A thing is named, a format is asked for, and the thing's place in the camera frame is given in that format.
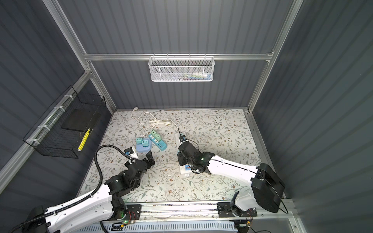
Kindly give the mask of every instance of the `yellow pen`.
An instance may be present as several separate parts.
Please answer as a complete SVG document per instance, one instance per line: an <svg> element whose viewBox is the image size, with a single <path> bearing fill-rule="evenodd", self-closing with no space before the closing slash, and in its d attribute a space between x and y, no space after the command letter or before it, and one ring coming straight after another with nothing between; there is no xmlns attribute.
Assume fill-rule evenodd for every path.
<svg viewBox="0 0 373 233"><path fill-rule="evenodd" d="M85 133L85 135L82 139L82 142L80 143L80 145L78 147L78 151L82 151L82 149L84 147L84 144L87 141L88 136L90 135L90 132L91 132L91 129L88 129L87 132Z"/></svg>

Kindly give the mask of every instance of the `white power strip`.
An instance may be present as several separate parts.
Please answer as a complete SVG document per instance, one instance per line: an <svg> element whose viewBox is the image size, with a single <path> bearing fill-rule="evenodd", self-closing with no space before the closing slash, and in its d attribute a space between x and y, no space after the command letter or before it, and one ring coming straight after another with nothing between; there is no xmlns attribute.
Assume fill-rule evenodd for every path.
<svg viewBox="0 0 373 233"><path fill-rule="evenodd" d="M179 137L180 137L179 132L175 133L176 148L179 148L179 146L181 145L181 141L180 141ZM188 164L186 164L184 166L179 166L179 167L180 167L180 174L183 175L184 177L188 177L188 176L190 176L190 174L193 173L192 169L189 167Z"/></svg>

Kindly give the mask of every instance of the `red wire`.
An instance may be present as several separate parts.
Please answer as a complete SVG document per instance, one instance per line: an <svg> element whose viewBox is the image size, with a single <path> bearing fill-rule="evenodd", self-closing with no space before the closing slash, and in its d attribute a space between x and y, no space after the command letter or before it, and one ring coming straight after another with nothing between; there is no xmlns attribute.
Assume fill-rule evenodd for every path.
<svg viewBox="0 0 373 233"><path fill-rule="evenodd" d="M250 215L250 213L248 212L248 211L246 211L246 213L248 213L249 214L249 216L250 216L250 222L251 222L251 226L253 225L253 223L252 223L252 220L254 219L253 217L251 217L251 215Z"/></svg>
<svg viewBox="0 0 373 233"><path fill-rule="evenodd" d="M128 212L129 212L129 223L131 222L131 213L134 214L134 218L135 218L135 220L136 220L136 215L135 215L135 213L132 212L132 211L128 211Z"/></svg>

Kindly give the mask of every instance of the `white power cord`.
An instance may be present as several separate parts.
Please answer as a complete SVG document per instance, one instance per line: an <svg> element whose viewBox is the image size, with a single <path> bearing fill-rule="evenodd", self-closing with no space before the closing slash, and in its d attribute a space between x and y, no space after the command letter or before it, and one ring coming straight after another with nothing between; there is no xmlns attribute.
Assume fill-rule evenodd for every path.
<svg viewBox="0 0 373 233"><path fill-rule="evenodd" d="M152 130L155 126L157 126L157 125L166 125L166 126L171 126L172 125L172 123L177 127L177 128L179 128L176 124L175 124L175 122L173 122L173 120L171 120L171 119L168 119L168 120L159 120L159 119L157 119L153 114L151 114L150 112L144 112L139 118L137 118L137 119L135 119L134 118L134 116L133 116L133 112L134 111L138 111L139 110L139 108L138 107L135 107L132 111L131 111L131 117L132 117L132 119L134 119L134 120L139 120L139 119L141 119L142 118L142 116L144 116L145 114L150 114L154 119L149 119L149 126L151 127L151 129L150 130ZM142 125L145 125L145 127L144 127L144 131L143 131L143 135L142 136L144 136L145 137L145 131L146 131L146 123L141 123L140 124L140 127L142 126Z"/></svg>

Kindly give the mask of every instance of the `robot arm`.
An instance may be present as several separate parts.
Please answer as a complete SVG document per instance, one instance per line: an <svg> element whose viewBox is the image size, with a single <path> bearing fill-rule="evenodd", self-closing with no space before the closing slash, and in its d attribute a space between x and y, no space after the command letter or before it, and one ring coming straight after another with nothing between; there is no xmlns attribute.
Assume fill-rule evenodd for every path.
<svg viewBox="0 0 373 233"><path fill-rule="evenodd" d="M122 171L105 181L93 195L93 191L90 191L63 204L49 207L46 210L42 206L34 208L30 212L28 220L43 214L54 214L25 225L22 228L22 233L54 233L58 231L60 233L69 233L98 221L109 218L122 218L127 212L127 208L121 197L137 188L146 170L155 164L151 151L146 154L147 159L143 160L138 160L134 148L126 149L124 153L137 159L134 162L128 161L125 163L128 170ZM90 196L90 198L66 210L55 213L56 210L82 200L87 196Z"/></svg>
<svg viewBox="0 0 373 233"><path fill-rule="evenodd" d="M240 181L251 186L246 191L235 193L231 202L232 212L237 216L249 208L261 206L270 212L278 212L280 197L285 184L265 163L259 166L248 166L223 159L214 153L201 153L181 134L179 137L179 165L188 164L193 173L206 172Z"/></svg>

